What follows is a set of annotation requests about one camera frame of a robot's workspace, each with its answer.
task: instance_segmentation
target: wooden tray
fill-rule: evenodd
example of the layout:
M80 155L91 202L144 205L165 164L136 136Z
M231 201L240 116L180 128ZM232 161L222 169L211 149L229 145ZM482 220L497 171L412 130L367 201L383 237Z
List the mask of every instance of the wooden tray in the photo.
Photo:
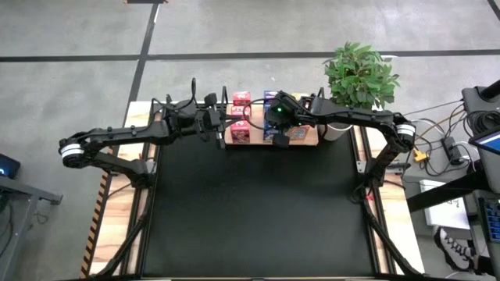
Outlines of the wooden tray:
M233 105L227 105L226 113L231 113L231 108ZM250 118L252 123L257 126L264 126L264 108L262 104L252 105L252 117ZM264 142L264 131L259 130L253 126L250 126L250 143L247 144L237 144L233 143L233 139L231 137L230 128L227 128L226 134L224 135L224 140L226 144L235 144L235 145L249 145L249 144L257 144L257 145L271 145L272 142ZM307 134L305 135L304 140L290 140L290 145L318 145L318 129L309 128Z

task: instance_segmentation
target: concrete floor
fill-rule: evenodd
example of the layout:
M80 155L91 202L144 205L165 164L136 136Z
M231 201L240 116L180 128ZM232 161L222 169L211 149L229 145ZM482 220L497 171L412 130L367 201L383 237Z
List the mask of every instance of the concrete floor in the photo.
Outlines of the concrete floor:
M151 7L121 0L4 0L0 56L138 54ZM486 0L187 0L160 7L149 53L330 52L346 41L381 51L500 49L499 34L500 21ZM193 76L199 98L219 94L223 85L256 97L264 90L317 91L327 86L323 60L147 62L137 99L188 98ZM58 140L78 130L121 126L136 65L0 63L0 152L23 163L20 181L64 194L58 207L40 204L50 219L29 232L18 280L78 276L102 172L64 168ZM402 87L387 108L402 113L457 100L464 87L500 77L500 56L396 58L392 65ZM453 108L412 118L440 120ZM454 137L466 140L462 128ZM441 159L435 161L439 168ZM409 174L421 171L412 167ZM452 272L428 237L419 237L419 245L427 273Z

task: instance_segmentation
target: paper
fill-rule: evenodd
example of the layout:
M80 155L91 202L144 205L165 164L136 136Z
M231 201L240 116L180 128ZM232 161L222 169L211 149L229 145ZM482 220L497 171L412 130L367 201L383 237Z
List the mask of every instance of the paper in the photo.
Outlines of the paper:
M421 180L420 191L428 191L443 184L445 183L433 180ZM457 229L470 229L466 206L462 197L426 208L425 219L428 226L446 226Z

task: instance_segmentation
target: white ring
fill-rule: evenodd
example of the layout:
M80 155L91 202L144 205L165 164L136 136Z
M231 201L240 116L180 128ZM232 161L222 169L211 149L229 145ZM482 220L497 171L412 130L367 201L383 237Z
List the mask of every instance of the white ring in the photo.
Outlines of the white ring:
M397 125L396 126L398 129L406 129L406 130L411 130L412 132L415 133L415 127L412 126L412 125L406 125L406 124L402 124L402 125Z
M61 149L61 157L62 158L65 158L68 155L83 154L83 153L84 153L84 150L81 149L80 144L69 144Z
M412 132L411 130L406 130L406 129L398 130L398 133L407 134L407 135L409 135L411 137L413 137L413 134L415 134L415 132Z

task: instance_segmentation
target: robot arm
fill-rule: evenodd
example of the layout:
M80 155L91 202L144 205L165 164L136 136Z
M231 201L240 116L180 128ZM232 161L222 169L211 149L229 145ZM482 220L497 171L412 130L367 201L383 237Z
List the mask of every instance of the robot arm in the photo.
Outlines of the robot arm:
M320 96L297 101L293 96L280 91L271 101L265 119L280 131L273 139L273 144L279 147L288 146L290 140L284 132L292 126L339 122L378 129L384 135L387 145L372 165L367 167L367 187L382 186L385 169L400 153L411 151L415 141L414 125L400 113L347 108Z
M191 89L194 97L195 80ZM81 169L91 165L108 173L123 173L130 179L133 187L146 188L151 185L152 179L144 160L127 161L100 151L108 146L120 144L147 142L169 145L178 138L191 135L199 135L207 141L206 136L211 132L216 133L217 144L223 148L225 128L238 121L240 117L226 115L222 110L217 110L216 103L216 94L209 94L205 97L204 108L198 108L193 98L175 105L167 98L166 104L159 103L164 111L163 119L151 122L147 126L119 129L96 128L88 132L76 133L59 141L62 163L69 168Z

